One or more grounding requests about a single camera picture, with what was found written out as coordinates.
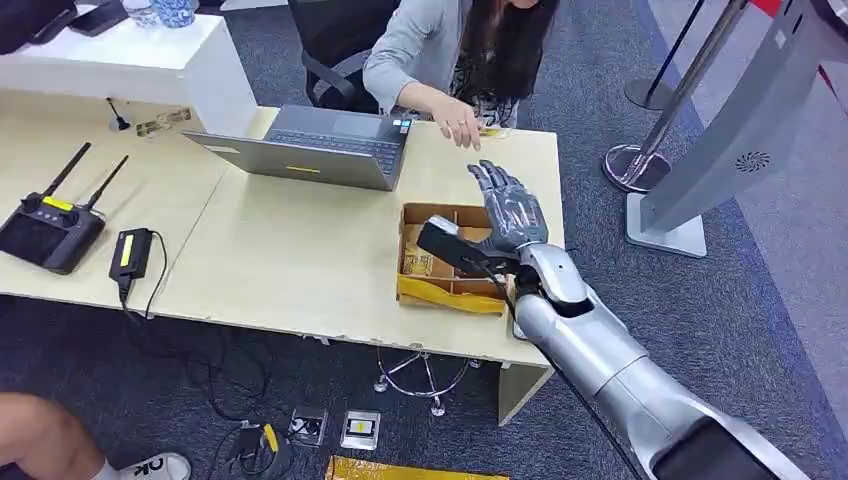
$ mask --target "white sneaker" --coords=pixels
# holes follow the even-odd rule
[[[176,453],[163,453],[120,472],[121,480],[188,480],[191,464]]]

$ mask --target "black bag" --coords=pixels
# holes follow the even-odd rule
[[[0,55],[49,42],[76,16],[74,0],[0,0]]]

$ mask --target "long dark hair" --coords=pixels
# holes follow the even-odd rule
[[[499,4],[498,0],[474,0],[468,14],[463,48],[473,65],[471,81],[498,98],[526,98],[533,93],[559,0],[539,0],[527,9],[507,3],[492,44],[491,25]],[[494,57],[487,62],[492,48]]]

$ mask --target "silver robotic forearm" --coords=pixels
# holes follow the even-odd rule
[[[531,244],[519,253],[541,288],[519,288],[516,323],[615,422],[649,478],[808,479],[748,424],[707,404],[652,362],[563,249]]]

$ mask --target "sock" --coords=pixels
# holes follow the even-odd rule
[[[94,476],[91,480],[120,480],[121,475],[117,470],[112,468],[112,465],[109,465],[109,460],[106,460],[103,463],[103,468],[100,469],[100,472]]]

